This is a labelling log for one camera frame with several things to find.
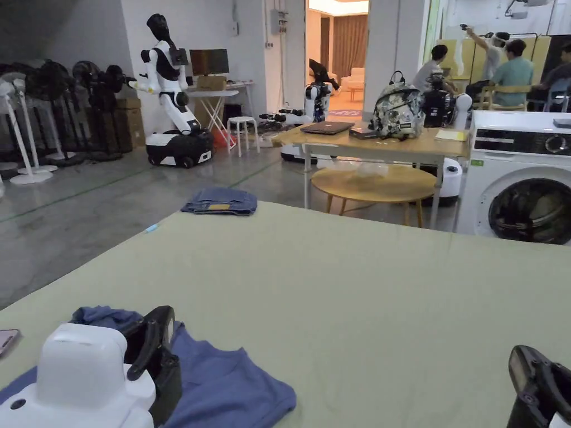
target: washing machine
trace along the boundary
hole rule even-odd
[[[571,245],[571,114],[474,112],[455,231]]]

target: patterned backpack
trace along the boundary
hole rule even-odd
[[[399,82],[394,77],[400,73]],[[414,86],[407,84],[401,71],[395,71],[375,105],[371,120],[374,129],[381,138],[406,140],[420,136],[423,131],[424,113],[421,109],[423,95]]]

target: man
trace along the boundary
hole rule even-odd
[[[432,48],[432,60],[423,65],[412,81],[412,86],[419,89],[420,92],[425,93],[432,89],[432,85],[428,79],[434,74],[443,74],[440,64],[446,59],[448,48],[446,45],[436,45]],[[448,92],[454,93],[454,87],[448,82],[444,82],[443,87]]]
[[[337,81],[335,81],[335,79],[331,79],[329,77],[329,72],[323,64],[320,64],[319,62],[310,58],[309,67],[313,71],[313,76],[315,77],[316,83],[330,83],[333,85],[333,89],[339,91],[339,84]]]
[[[472,83],[466,88],[466,93],[472,97],[474,101],[478,99],[482,89],[490,83],[491,78],[500,66],[504,48],[509,40],[509,33],[499,32],[492,35],[490,39],[482,39],[474,33],[474,29],[467,28],[466,33],[474,40],[476,45],[486,51],[486,61],[484,62],[484,70],[479,82]]]
[[[500,65],[490,80],[490,86],[527,86],[532,84],[533,63],[522,58],[527,45],[523,40],[508,43],[506,55],[508,62]],[[519,106],[526,103],[526,93],[496,93],[493,102],[505,107]]]
[[[533,91],[529,94],[529,99],[546,102],[549,90],[555,82],[561,79],[571,79],[571,43],[563,47],[561,61],[563,64],[550,71],[543,82],[533,87]]]

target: computer monitor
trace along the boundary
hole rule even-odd
[[[190,62],[192,63],[192,74],[195,76],[230,72],[226,49],[191,50]]]

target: green floor line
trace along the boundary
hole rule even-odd
[[[135,177],[135,176],[137,176],[137,175],[139,175],[139,174],[142,174],[142,173],[144,173],[144,172],[150,171],[151,169],[152,169],[152,168],[146,168],[146,169],[143,169],[143,170],[141,170],[141,171],[137,171],[137,172],[134,172],[134,173],[132,173],[132,174],[129,174],[129,175],[125,176],[125,177],[121,177],[121,178],[118,178],[118,179],[116,179],[116,180],[110,181],[109,183],[101,184],[101,185],[99,185],[99,186],[95,186],[95,187],[92,187],[91,189],[83,190],[83,191],[81,191],[81,192],[79,192],[79,193],[76,193],[76,194],[70,195],[70,196],[66,196],[66,197],[63,197],[63,198],[61,198],[61,199],[56,199],[55,201],[49,202],[49,203],[47,203],[47,204],[45,204],[45,205],[42,205],[42,206],[40,206],[40,207],[36,207],[36,208],[29,209],[28,211],[24,211],[24,212],[21,212],[21,213],[19,213],[19,214],[14,214],[12,217],[7,217],[7,218],[5,218],[5,219],[0,220],[0,224],[5,223],[5,222],[10,221],[10,220],[17,219],[17,218],[22,217],[22,216],[25,216],[25,215],[27,215],[27,214],[31,214],[31,213],[33,213],[33,212],[36,212],[36,211],[42,209],[42,208],[50,207],[50,206],[56,205],[56,204],[58,204],[58,203],[60,203],[60,202],[64,202],[64,201],[70,200],[70,199],[72,199],[72,198],[74,198],[74,197],[81,196],[81,195],[85,195],[86,193],[92,192],[93,190],[101,189],[101,188],[103,188],[103,187],[106,187],[106,186],[109,186],[109,185],[118,183],[118,182],[120,182],[120,181],[127,180],[127,179],[129,179],[129,178],[131,178],[131,177]]]
[[[229,189],[233,189],[233,188],[235,188],[236,186],[241,185],[241,184],[244,183],[245,181],[248,181],[250,178],[255,177],[256,175],[258,175],[258,174],[264,172],[265,170],[267,170],[267,169],[273,167],[275,164],[280,163],[281,161],[282,161],[281,159],[278,159],[278,160],[273,161],[272,163],[270,163],[269,165],[266,165],[266,166],[263,167],[262,169],[259,169],[258,171],[253,172],[252,174],[250,174],[250,175],[248,175],[248,176],[242,178],[241,180],[237,181],[236,183],[234,183],[234,184],[228,186],[228,188],[229,188]]]
[[[254,172],[254,173],[252,173],[252,174],[250,174],[250,175],[244,177],[243,179],[237,181],[236,183],[234,183],[234,184],[232,184],[232,185],[230,185],[230,186],[228,186],[228,187],[231,189],[231,188],[234,188],[234,187],[236,187],[236,186],[239,186],[239,185],[241,185],[242,183],[244,183],[245,181],[249,180],[250,178],[252,178],[252,177],[254,177],[254,176],[256,176],[256,175],[258,175],[258,174],[264,172],[265,170],[271,168],[272,166],[274,166],[275,164],[277,164],[277,163],[280,162],[280,161],[281,161],[281,159],[276,160],[275,162],[272,162],[272,163],[270,163],[269,165],[266,165],[266,166],[263,167],[262,169],[260,169],[260,170],[258,170],[258,171],[256,171],[256,172]],[[52,205],[56,205],[56,204],[58,204],[58,203],[60,203],[60,202],[64,202],[64,201],[70,200],[70,199],[75,198],[75,197],[77,197],[77,196],[85,195],[86,193],[92,192],[92,191],[94,191],[94,190],[98,190],[98,189],[101,189],[101,188],[103,188],[103,187],[107,187],[107,186],[109,186],[109,185],[118,183],[118,182],[120,182],[120,181],[127,180],[127,179],[129,179],[129,178],[135,177],[135,176],[137,176],[137,175],[139,175],[139,174],[142,174],[142,173],[144,173],[144,172],[150,171],[151,169],[152,169],[152,167],[151,167],[151,168],[146,168],[146,169],[143,169],[143,170],[141,170],[141,171],[138,171],[138,172],[134,172],[134,173],[132,173],[132,174],[129,174],[129,175],[125,176],[125,177],[121,177],[121,178],[119,178],[119,179],[113,180],[113,181],[111,181],[111,182],[109,182],[109,183],[101,184],[101,185],[99,185],[99,186],[93,187],[93,188],[91,188],[91,189],[86,189],[86,190],[84,190],[84,191],[82,191],[82,192],[76,193],[76,194],[74,194],[74,195],[66,196],[66,197],[63,197],[63,198],[61,198],[61,199],[56,199],[55,201],[49,202],[49,203],[47,203],[47,204],[45,204],[45,205],[42,205],[41,207],[32,208],[32,209],[29,209],[28,211],[24,211],[24,212],[22,212],[22,213],[15,214],[15,215],[13,215],[13,216],[11,216],[11,217],[7,217],[7,218],[5,218],[5,219],[2,219],[2,220],[0,220],[0,224],[5,223],[5,222],[10,221],[10,220],[14,220],[14,219],[20,218],[20,217],[25,216],[25,215],[27,215],[27,214],[31,214],[31,213],[33,213],[33,212],[39,211],[40,209],[47,208],[47,207],[50,207],[50,206],[52,206]]]

